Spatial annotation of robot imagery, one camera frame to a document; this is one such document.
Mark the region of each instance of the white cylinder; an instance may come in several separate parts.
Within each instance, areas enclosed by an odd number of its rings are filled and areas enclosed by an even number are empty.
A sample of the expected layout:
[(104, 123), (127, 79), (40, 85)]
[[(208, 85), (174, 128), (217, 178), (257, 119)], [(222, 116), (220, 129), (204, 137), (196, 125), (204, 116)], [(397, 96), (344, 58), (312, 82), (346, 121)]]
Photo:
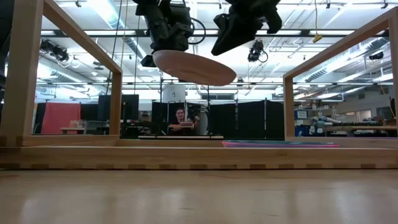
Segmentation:
[(164, 103), (183, 103), (185, 102), (185, 85), (170, 84), (162, 93)]

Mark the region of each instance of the hardwood floor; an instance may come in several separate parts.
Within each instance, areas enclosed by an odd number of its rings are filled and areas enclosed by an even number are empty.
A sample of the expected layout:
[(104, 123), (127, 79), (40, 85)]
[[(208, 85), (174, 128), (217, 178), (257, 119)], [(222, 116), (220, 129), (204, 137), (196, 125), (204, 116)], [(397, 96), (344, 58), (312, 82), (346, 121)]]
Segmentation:
[(398, 170), (0, 171), (0, 223), (381, 224)]

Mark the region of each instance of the wooden disc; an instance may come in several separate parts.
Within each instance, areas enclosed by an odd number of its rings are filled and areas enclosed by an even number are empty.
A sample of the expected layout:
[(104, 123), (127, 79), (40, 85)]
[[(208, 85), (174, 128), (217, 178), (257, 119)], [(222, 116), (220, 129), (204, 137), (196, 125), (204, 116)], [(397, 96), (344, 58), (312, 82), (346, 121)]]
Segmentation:
[(200, 85), (230, 84), (236, 73), (222, 63), (176, 50), (160, 50), (153, 54), (155, 65), (163, 72)]

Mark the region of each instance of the man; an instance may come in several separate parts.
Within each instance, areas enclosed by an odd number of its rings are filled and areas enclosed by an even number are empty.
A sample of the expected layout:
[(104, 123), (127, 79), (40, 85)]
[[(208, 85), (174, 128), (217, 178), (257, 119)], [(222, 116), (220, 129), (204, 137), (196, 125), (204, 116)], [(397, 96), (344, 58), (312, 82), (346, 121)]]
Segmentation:
[[(184, 108), (178, 108), (175, 112), (175, 118), (176, 121), (173, 122), (172, 124), (180, 124), (182, 122), (194, 122), (195, 125), (197, 125), (199, 121), (199, 117), (195, 116), (193, 121), (191, 119), (185, 120), (185, 110)], [(191, 128), (171, 128), (170, 130), (171, 135), (176, 135), (176, 136), (183, 136), (183, 135), (194, 135), (195, 130)]]

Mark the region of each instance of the wooden post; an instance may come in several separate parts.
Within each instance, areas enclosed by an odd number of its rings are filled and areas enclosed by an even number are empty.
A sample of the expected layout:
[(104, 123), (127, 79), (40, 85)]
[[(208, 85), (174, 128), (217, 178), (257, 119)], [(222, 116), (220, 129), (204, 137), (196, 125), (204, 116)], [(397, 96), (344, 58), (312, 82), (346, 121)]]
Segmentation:
[(0, 128), (3, 145), (20, 146), (32, 131), (42, 16), (43, 0), (15, 0)]
[(394, 88), (396, 91), (396, 111), (398, 109), (398, 10), (395, 9), (392, 17), (388, 20), (389, 32), (390, 32), (390, 49), (391, 49), (391, 64), (392, 64), (392, 76), (394, 82)]
[(294, 137), (293, 78), (284, 78), (285, 139)]
[(111, 109), (109, 116), (109, 134), (120, 135), (120, 112), (122, 101), (122, 74), (113, 73), (111, 91)]

